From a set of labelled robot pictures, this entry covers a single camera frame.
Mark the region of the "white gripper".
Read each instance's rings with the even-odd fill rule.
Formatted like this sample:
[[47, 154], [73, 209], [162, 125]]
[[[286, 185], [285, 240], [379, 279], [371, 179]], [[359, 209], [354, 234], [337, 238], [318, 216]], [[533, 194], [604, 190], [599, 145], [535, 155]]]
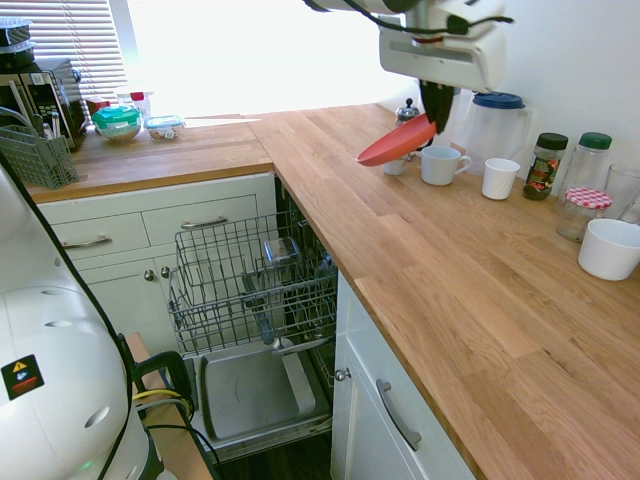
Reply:
[[384, 28], [379, 54], [384, 70], [421, 80], [422, 104], [438, 134], [446, 128], [457, 87], [489, 92], [506, 74], [506, 37], [497, 27], [475, 39], [449, 36], [428, 44]]

